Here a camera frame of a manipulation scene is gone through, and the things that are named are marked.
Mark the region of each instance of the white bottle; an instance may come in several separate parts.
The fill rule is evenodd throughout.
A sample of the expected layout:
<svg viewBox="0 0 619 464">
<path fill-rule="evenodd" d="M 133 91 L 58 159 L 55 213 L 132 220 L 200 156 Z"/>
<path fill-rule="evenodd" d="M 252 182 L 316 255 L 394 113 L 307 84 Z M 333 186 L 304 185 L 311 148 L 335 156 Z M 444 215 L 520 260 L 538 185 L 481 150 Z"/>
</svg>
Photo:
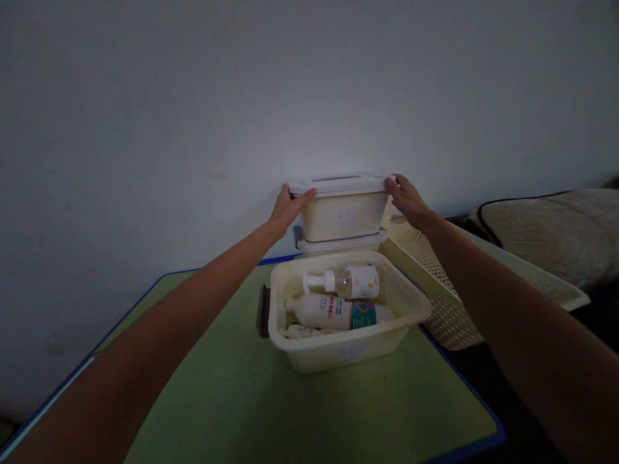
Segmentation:
<svg viewBox="0 0 619 464">
<path fill-rule="evenodd" d="M 310 329 L 360 329 L 394 319 L 388 306 L 318 293 L 287 298 L 284 307 Z"/>
<path fill-rule="evenodd" d="M 380 282 L 376 267 L 369 262 L 349 262 L 345 266 L 327 269 L 322 276 L 303 274 L 303 291 L 322 287 L 341 298 L 376 298 Z"/>
</svg>

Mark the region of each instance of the person's left arm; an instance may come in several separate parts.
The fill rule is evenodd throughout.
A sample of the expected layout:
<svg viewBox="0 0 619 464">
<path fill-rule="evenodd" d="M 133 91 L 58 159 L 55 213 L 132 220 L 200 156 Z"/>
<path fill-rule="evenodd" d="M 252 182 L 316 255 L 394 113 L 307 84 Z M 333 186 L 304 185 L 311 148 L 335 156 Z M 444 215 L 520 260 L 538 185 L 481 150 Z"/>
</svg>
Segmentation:
<svg viewBox="0 0 619 464">
<path fill-rule="evenodd" d="M 177 366 L 305 203 L 285 185 L 271 218 L 116 338 L 54 403 L 8 463 L 122 463 Z"/>
</svg>

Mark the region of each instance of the white wall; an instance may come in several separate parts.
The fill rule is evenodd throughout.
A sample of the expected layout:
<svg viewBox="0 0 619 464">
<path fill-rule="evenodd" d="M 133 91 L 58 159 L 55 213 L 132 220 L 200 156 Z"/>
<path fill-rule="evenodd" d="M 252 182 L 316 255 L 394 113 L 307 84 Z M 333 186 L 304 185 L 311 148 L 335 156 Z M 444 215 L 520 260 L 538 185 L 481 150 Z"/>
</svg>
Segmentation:
<svg viewBox="0 0 619 464">
<path fill-rule="evenodd" d="M 3 2 L 0 415 L 30 414 L 290 177 L 398 170 L 445 215 L 608 179 L 617 17 L 602 0 Z"/>
</svg>

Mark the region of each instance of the hand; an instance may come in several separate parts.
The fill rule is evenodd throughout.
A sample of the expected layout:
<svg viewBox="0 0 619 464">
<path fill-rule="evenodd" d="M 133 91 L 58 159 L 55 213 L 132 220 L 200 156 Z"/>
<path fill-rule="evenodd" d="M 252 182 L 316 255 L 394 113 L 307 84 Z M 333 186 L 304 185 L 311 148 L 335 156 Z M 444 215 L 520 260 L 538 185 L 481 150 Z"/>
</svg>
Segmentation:
<svg viewBox="0 0 619 464">
<path fill-rule="evenodd" d="M 269 223 L 276 226 L 278 234 L 283 237 L 286 234 L 286 229 L 295 220 L 301 212 L 305 203 L 316 196 L 316 189 L 311 189 L 305 192 L 302 197 L 290 198 L 290 188 L 288 184 L 284 184 L 282 191 L 277 196 L 273 213 L 269 218 Z"/>
<path fill-rule="evenodd" d="M 385 179 L 387 193 L 393 197 L 393 204 L 405 217 L 406 220 L 416 228 L 420 222 L 434 214 L 421 199 L 419 192 L 410 181 L 402 174 L 394 174 L 395 181 L 388 177 Z"/>
</svg>

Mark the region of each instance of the stacked containers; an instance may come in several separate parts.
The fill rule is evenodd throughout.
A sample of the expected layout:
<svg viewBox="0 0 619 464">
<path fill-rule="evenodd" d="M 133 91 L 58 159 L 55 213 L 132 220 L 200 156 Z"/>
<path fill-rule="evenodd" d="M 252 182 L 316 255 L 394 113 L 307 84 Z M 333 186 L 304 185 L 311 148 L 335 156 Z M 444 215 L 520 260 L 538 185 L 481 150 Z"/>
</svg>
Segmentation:
<svg viewBox="0 0 619 464">
<path fill-rule="evenodd" d="M 311 188 L 317 190 L 301 213 L 304 238 L 297 240 L 297 247 L 303 250 L 305 259 L 281 263 L 271 273 L 269 336 L 286 352 L 297 372 L 323 371 L 390 353 L 411 326 L 431 314 L 423 292 L 377 253 L 380 243 L 388 238 L 387 231 L 380 228 L 388 199 L 384 179 L 381 175 L 354 173 L 289 183 L 294 197 Z M 341 333 L 301 340 L 286 338 L 289 320 L 284 302 L 302 294 L 304 273 L 321 274 L 354 261 L 371 262 L 377 268 L 381 284 L 376 301 L 389 306 L 396 318 Z"/>
<path fill-rule="evenodd" d="M 304 240 L 297 242 L 303 256 L 354 249 L 377 250 L 387 240 L 380 221 L 387 204 L 385 176 L 369 173 L 314 176 L 289 183 L 300 197 L 315 188 L 316 196 L 301 213 Z"/>
</svg>

